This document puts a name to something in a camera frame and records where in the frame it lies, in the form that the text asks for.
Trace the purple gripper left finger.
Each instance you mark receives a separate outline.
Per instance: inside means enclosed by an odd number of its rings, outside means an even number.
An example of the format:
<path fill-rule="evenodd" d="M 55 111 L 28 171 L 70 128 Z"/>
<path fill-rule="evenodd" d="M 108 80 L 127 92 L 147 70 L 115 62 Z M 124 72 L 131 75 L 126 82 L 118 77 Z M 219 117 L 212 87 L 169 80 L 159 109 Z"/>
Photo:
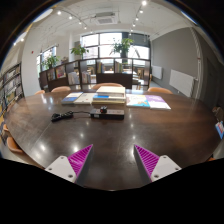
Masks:
<path fill-rule="evenodd" d="M 89 145 L 68 157 L 61 155 L 46 168 L 46 171 L 83 186 L 92 153 L 93 145 Z"/>

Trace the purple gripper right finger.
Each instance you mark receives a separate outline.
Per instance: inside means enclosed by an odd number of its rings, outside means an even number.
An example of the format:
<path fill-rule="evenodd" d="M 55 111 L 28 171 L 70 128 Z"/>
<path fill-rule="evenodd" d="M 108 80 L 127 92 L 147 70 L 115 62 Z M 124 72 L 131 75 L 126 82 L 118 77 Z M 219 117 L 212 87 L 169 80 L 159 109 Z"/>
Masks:
<path fill-rule="evenodd" d="M 138 145 L 134 145 L 134 156 L 144 184 L 157 181 L 181 170 L 167 155 L 158 156 Z"/>

